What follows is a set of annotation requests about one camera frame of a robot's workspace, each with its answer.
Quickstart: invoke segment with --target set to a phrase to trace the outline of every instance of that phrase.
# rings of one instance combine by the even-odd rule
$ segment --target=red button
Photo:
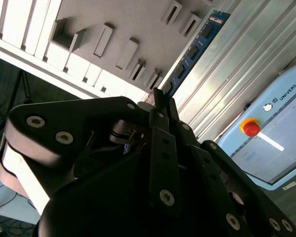
[[[248,122],[243,126],[243,130],[245,134],[249,137],[257,136],[257,134],[261,131],[260,126],[255,122]]]

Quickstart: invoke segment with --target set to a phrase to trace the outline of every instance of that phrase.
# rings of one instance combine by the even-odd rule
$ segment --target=universal robots logo
[[[276,103],[276,102],[278,102],[278,100],[284,100],[285,99],[285,97],[287,97],[294,89],[296,88],[296,82],[291,86],[291,88],[289,88],[282,96],[281,96],[281,98],[280,99],[278,99],[278,98],[274,98],[273,100],[272,100],[272,102],[273,103]]]

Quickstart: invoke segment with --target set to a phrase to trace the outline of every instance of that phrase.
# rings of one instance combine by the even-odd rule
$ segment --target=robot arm
[[[0,180],[24,190],[41,214],[37,236],[296,237],[293,223],[216,143],[197,142],[173,99],[156,88],[153,95],[155,106],[145,110],[115,97],[11,111]],[[77,159],[118,144],[130,149],[74,178]]]

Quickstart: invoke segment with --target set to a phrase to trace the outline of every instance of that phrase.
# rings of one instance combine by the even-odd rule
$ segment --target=white label
[[[287,189],[290,189],[291,187],[294,187],[294,186],[296,186],[296,182],[295,181],[294,182],[291,182],[290,184],[288,184],[286,186],[284,186],[282,189],[283,190],[287,190]]]

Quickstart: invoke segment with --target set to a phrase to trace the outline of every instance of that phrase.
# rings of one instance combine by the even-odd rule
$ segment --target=emergency stop button
[[[249,137],[257,136],[261,131],[259,122],[255,118],[248,118],[244,120],[240,125],[240,130]]]

